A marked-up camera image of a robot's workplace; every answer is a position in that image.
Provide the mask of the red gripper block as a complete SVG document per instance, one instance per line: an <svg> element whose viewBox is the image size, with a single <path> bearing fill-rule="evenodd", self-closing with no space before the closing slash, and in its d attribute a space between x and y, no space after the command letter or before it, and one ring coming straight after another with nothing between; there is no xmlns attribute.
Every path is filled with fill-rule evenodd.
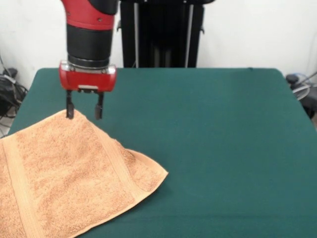
<svg viewBox="0 0 317 238"><path fill-rule="evenodd" d="M102 119L104 92L114 89L117 69L114 65L102 68L82 68L62 60L59 65L59 78L62 87L66 91L66 117L74 118L74 105L72 103L72 91L88 90L97 91L98 101L95 106L95 118Z"/></svg>

